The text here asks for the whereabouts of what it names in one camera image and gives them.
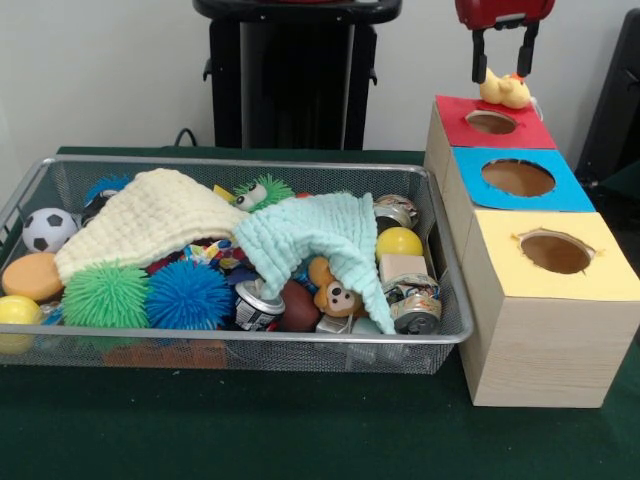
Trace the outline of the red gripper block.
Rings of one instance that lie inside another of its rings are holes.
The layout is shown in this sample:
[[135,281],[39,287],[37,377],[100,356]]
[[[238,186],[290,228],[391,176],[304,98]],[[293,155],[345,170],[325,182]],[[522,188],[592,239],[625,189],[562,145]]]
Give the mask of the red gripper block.
[[455,0],[459,21],[472,31],[472,81],[486,80],[487,56],[484,32],[486,29],[512,28],[528,25],[519,49],[517,75],[528,76],[532,62],[539,22],[552,11],[554,0]]

